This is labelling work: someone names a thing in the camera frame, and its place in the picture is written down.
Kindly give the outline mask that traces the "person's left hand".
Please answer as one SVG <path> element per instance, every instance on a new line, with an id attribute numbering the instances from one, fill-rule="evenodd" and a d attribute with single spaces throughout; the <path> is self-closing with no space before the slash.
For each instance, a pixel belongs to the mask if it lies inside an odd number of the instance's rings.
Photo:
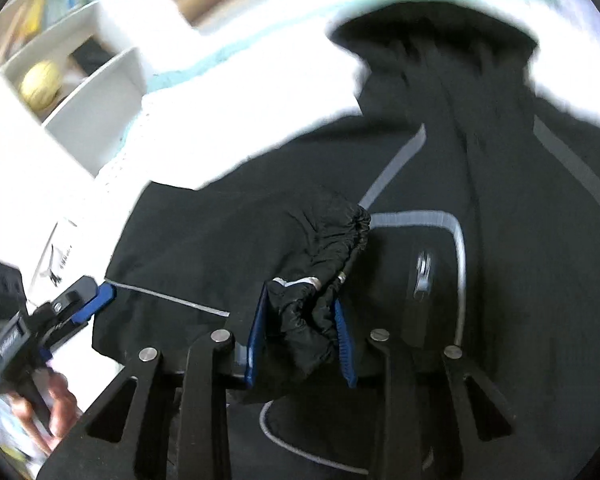
<path id="1" fill-rule="evenodd" d="M 68 434 L 82 415 L 76 396 L 68 388 L 68 380 L 63 374 L 51 368 L 41 372 L 42 383 L 47 392 L 42 394 L 45 406 L 50 410 L 48 428 L 38 428 L 32 404 L 18 393 L 9 393 L 8 404 L 12 414 L 18 419 L 26 434 L 35 446 L 49 456 L 60 441 Z"/>

